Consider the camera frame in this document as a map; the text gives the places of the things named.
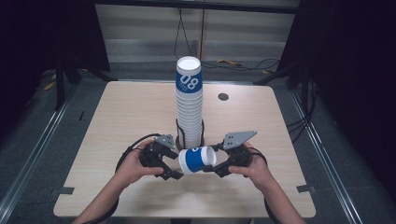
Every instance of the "left hand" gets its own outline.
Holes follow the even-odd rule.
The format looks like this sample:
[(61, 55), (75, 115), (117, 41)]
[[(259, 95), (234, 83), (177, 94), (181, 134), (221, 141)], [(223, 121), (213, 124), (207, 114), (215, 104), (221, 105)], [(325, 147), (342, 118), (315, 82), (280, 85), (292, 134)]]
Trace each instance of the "left hand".
[(123, 161), (119, 170), (115, 173), (114, 177), (117, 178), (124, 188), (139, 180), (143, 175), (160, 175), (163, 173), (162, 167), (144, 167), (140, 163), (139, 155), (146, 146), (152, 143), (148, 140), (140, 143)]

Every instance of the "black tape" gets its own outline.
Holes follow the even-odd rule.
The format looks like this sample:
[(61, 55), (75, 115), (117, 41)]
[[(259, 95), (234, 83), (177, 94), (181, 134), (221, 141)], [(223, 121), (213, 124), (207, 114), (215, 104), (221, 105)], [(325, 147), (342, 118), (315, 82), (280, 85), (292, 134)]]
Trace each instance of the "black tape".
[(301, 185), (301, 186), (297, 186), (296, 188), (299, 193), (310, 192), (312, 194), (312, 193), (317, 192), (314, 187), (309, 186), (309, 185)]
[(53, 189), (50, 192), (50, 196), (59, 196), (60, 194), (73, 194), (74, 188), (69, 187), (61, 187), (59, 189)]

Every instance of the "forearm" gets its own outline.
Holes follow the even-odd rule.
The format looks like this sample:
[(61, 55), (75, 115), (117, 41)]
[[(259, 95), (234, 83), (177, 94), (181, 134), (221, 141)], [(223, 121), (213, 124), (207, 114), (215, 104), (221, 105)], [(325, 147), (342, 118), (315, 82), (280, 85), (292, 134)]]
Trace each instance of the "forearm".
[(114, 175), (73, 223), (84, 223), (104, 215), (114, 205), (125, 187)]
[(260, 187), (260, 191), (280, 223), (305, 223), (274, 178), (271, 178), (264, 187)]

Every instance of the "handheld controller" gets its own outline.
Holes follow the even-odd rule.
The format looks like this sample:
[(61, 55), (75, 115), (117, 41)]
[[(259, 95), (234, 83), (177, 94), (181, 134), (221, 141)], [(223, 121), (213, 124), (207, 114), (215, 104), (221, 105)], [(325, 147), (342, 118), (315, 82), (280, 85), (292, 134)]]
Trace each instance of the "handheld controller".
[(140, 162), (146, 167), (162, 167), (163, 173), (155, 176), (160, 176), (164, 180), (170, 177), (180, 179), (183, 174), (173, 171), (163, 162), (163, 156), (172, 160), (177, 158), (177, 153), (171, 150), (171, 148), (175, 148), (175, 142), (171, 134), (154, 137), (154, 142), (142, 150), (139, 158)]
[(212, 146), (215, 151), (223, 150), (228, 155), (228, 160), (222, 162), (217, 166), (207, 165), (204, 167), (204, 172), (214, 172), (219, 177), (223, 178), (229, 175), (228, 168), (230, 166), (245, 166), (248, 167), (251, 164), (251, 155), (259, 155), (262, 158), (264, 156), (259, 153), (251, 153), (248, 148), (245, 147), (244, 143), (256, 135), (256, 131), (241, 132), (241, 133), (226, 133), (224, 140), (217, 145)]

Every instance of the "small round object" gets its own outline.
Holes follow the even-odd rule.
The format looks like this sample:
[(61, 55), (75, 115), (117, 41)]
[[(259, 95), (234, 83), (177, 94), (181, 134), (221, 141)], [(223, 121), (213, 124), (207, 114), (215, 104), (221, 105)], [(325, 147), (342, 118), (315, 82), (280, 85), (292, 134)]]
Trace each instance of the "small round object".
[(221, 101), (227, 101), (230, 98), (226, 93), (220, 93), (218, 97)]

